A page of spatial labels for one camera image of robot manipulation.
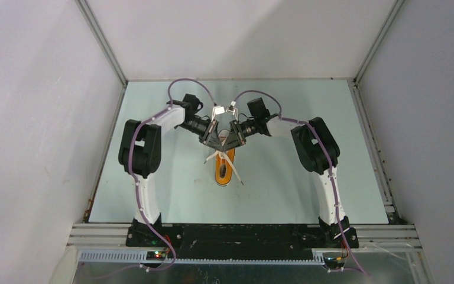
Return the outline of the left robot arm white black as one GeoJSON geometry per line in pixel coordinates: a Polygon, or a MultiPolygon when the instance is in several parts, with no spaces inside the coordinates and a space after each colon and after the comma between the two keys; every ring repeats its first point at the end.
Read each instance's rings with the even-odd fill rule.
{"type": "Polygon", "coordinates": [[[181,127],[197,135],[202,145],[223,149],[218,136],[219,121],[214,115],[210,118],[197,115],[202,107],[197,97],[187,94],[182,101],[168,101],[163,110],[145,120],[127,120],[124,125],[118,161],[135,182],[135,220],[147,224],[140,238],[148,246],[157,246],[163,239],[163,230],[154,225],[161,217],[154,179],[161,164],[164,135],[181,127]]]}

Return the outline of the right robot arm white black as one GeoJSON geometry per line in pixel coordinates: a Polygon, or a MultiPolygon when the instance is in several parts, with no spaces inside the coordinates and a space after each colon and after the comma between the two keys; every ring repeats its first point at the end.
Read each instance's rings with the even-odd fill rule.
{"type": "Polygon", "coordinates": [[[254,134],[291,137],[300,164],[316,179],[321,242],[327,247],[336,247],[349,230],[349,220],[341,203],[336,176],[341,152],[326,123],[320,117],[302,121],[272,114],[262,98],[248,102],[248,109],[250,118],[230,122],[223,149],[242,147],[254,134]]]}

